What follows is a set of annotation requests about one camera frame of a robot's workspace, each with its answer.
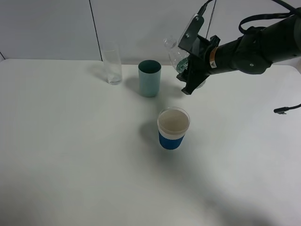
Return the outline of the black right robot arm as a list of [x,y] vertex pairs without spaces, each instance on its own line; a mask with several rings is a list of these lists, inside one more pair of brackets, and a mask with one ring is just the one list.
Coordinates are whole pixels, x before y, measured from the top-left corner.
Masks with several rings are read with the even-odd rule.
[[274,63],[301,55],[301,17],[297,15],[265,28],[250,27],[243,36],[223,45],[216,35],[207,40],[198,34],[203,23],[203,17],[196,14],[178,44],[189,53],[187,69],[177,75],[186,84],[182,89],[186,95],[210,75],[232,71],[262,74]]

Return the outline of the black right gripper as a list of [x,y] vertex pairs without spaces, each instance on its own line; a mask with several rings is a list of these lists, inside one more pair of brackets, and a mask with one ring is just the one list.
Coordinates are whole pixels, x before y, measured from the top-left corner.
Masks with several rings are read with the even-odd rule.
[[184,69],[176,77],[179,81],[185,82],[186,85],[182,92],[191,95],[207,78],[211,68],[209,64],[210,51],[219,46],[220,38],[216,35],[207,40],[200,35],[192,44],[189,56],[188,69]]

